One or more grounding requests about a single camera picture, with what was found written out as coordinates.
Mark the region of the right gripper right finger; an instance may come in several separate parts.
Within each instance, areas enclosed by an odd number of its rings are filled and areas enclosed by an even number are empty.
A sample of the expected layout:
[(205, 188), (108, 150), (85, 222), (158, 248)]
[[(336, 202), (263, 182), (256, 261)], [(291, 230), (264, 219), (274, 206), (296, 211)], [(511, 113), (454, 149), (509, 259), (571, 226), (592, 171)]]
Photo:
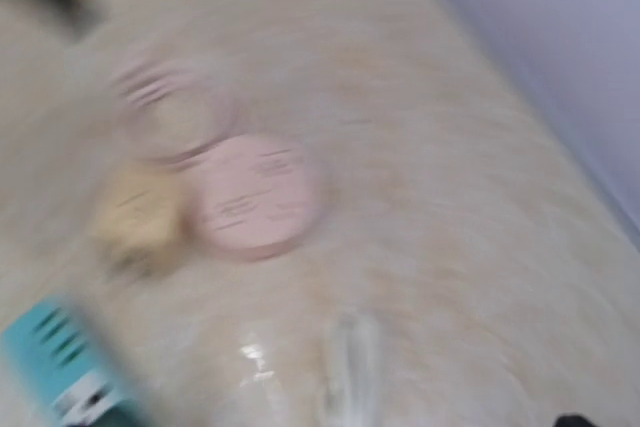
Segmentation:
[(597, 425), (580, 414), (567, 413), (557, 417), (554, 427), (597, 427)]

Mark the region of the beige cube socket adapter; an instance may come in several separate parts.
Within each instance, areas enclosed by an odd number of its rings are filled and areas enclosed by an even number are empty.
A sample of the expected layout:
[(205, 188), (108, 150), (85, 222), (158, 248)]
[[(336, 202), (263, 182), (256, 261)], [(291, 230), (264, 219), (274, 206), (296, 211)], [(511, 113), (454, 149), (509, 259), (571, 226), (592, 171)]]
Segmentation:
[(115, 269), (166, 276), (180, 263), (186, 207), (177, 174), (127, 163), (110, 172), (100, 191), (92, 237)]

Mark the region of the teal power strip with cord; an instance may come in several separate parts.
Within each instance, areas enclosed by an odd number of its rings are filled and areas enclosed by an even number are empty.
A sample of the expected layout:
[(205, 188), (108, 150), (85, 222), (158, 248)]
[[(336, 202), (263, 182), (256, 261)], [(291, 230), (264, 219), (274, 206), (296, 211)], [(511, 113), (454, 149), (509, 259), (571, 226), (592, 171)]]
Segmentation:
[[(73, 303), (43, 299), (2, 331), (1, 347), (54, 426), (160, 423), (125, 363)], [(382, 356), (375, 317), (347, 312), (337, 320), (326, 337), (320, 425), (379, 425)]]

